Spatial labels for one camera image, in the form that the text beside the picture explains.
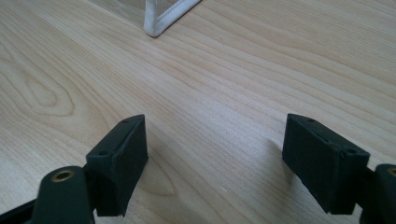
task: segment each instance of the black plastic part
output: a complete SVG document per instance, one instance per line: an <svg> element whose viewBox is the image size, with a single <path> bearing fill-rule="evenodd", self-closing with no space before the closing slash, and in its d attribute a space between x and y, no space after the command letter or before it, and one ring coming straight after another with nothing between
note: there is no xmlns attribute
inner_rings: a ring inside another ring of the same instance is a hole
<svg viewBox="0 0 396 224"><path fill-rule="evenodd" d="M95 183L91 198L99 217L125 216L148 159L144 115L118 123L87 155L84 169Z"/></svg>
<svg viewBox="0 0 396 224"><path fill-rule="evenodd" d="M47 174L35 201L34 224L93 223L85 175L78 166L67 166Z"/></svg>
<svg viewBox="0 0 396 224"><path fill-rule="evenodd" d="M396 223L396 166L381 164L375 168L375 197L386 224Z"/></svg>
<svg viewBox="0 0 396 224"><path fill-rule="evenodd" d="M313 119L288 114L282 156L326 213L352 214L369 153Z"/></svg>
<svg viewBox="0 0 396 224"><path fill-rule="evenodd" d="M0 216L0 224L24 223L32 218L35 200L16 207Z"/></svg>

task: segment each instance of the light wood surface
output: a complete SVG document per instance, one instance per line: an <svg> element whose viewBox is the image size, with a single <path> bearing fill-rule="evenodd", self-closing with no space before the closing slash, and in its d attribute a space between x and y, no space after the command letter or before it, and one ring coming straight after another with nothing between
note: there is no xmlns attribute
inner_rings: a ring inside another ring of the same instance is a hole
<svg viewBox="0 0 396 224"><path fill-rule="evenodd" d="M392 0L204 0L156 39L88 0L1 0L0 213L145 114L126 217L97 223L358 223L282 162L286 116L396 163L395 85Z"/></svg>

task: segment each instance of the screw hole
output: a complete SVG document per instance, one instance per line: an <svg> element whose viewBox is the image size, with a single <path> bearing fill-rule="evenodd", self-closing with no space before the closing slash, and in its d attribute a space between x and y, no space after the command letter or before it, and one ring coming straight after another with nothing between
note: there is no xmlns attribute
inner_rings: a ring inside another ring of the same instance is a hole
<svg viewBox="0 0 396 224"><path fill-rule="evenodd" d="M355 149L352 149L352 148L347 149L346 152L349 153L349 154L356 154L357 153L357 151Z"/></svg>
<svg viewBox="0 0 396 224"><path fill-rule="evenodd" d="M388 172L389 172L391 175L396 176L396 167L389 168L389 169L388 169Z"/></svg>
<svg viewBox="0 0 396 224"><path fill-rule="evenodd" d="M62 182L70 179L74 175L72 170L63 170L52 176L52 182Z"/></svg>
<svg viewBox="0 0 396 224"><path fill-rule="evenodd" d="M98 154L99 154L99 156L105 156L105 155L107 155L107 151L102 150Z"/></svg>

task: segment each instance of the black plastic bracket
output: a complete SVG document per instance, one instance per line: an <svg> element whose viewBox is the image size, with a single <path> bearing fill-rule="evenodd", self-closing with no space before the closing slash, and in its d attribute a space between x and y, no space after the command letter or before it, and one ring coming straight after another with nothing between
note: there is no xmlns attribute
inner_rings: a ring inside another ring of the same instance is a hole
<svg viewBox="0 0 396 224"><path fill-rule="evenodd" d="M148 161L144 115L118 123L87 155L81 168L47 174L36 200L0 216L3 223L94 223L98 216L125 216Z"/></svg>
<svg viewBox="0 0 396 224"><path fill-rule="evenodd" d="M294 114L288 114L282 156L326 213L350 215L358 203L361 223L396 223L395 165L371 171L368 152Z"/></svg>

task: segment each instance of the wood grain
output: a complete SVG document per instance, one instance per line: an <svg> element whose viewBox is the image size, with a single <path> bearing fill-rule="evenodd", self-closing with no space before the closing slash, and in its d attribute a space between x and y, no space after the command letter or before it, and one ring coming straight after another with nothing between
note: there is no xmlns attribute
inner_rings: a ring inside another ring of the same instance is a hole
<svg viewBox="0 0 396 224"><path fill-rule="evenodd" d="M155 39L86 0L2 0L0 213L145 114L126 217L97 223L357 223L282 162L286 116L396 163L395 74L391 0L205 0Z"/></svg>

